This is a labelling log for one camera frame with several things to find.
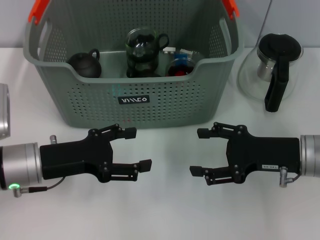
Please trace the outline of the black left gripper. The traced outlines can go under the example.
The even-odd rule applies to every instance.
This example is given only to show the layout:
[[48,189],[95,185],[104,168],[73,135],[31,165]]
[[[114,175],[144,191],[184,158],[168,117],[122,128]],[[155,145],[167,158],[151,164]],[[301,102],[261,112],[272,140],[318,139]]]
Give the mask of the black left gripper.
[[45,180],[80,174],[91,174],[99,182],[136,182],[139,173],[151,170],[152,160],[137,163],[112,163],[110,141],[135,139],[135,127],[122,128],[118,123],[101,129],[91,129],[78,141],[40,146],[42,177]]

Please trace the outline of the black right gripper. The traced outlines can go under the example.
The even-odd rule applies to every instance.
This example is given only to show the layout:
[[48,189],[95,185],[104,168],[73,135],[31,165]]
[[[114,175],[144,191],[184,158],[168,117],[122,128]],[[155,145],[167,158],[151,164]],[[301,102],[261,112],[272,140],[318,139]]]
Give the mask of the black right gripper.
[[206,184],[242,184],[256,171],[279,172],[300,175],[300,140],[296,137],[258,137],[248,132],[244,125],[214,122],[211,128],[198,128],[199,139],[227,139],[228,166],[206,168],[190,166],[193,177],[204,177]]

